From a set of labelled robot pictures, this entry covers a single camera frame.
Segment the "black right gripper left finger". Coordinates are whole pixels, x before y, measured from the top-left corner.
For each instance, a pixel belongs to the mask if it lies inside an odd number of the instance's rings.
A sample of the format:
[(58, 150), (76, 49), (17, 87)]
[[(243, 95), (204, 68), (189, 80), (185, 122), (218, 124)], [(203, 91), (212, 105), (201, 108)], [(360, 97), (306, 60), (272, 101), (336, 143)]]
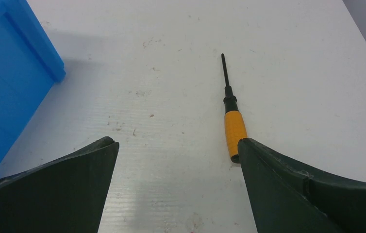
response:
[(0, 233), (96, 233), (119, 143), (105, 136), (0, 179)]

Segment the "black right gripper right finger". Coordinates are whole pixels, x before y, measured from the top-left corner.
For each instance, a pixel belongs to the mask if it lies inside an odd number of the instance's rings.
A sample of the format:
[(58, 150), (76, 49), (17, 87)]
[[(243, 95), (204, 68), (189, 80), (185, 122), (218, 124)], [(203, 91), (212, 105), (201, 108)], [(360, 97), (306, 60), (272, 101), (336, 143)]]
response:
[(366, 233), (366, 183), (285, 156), (260, 142), (238, 143), (257, 231)]

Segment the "orange black screwdriver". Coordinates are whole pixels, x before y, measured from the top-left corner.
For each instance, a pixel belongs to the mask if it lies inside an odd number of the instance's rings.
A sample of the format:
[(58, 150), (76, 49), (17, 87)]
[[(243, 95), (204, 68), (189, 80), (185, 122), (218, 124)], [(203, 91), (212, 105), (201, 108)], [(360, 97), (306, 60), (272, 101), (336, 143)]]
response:
[(228, 71), (226, 66), (225, 55), (221, 54), (222, 67), (225, 80), (225, 97), (223, 99), (225, 105), (225, 115), (224, 115), (224, 129), (226, 142), (229, 152), (230, 160), (233, 163), (239, 164), (239, 152), (238, 152), (238, 142), (241, 139), (247, 138), (246, 126), (237, 106), (237, 98), (233, 94), (233, 89), (230, 86)]

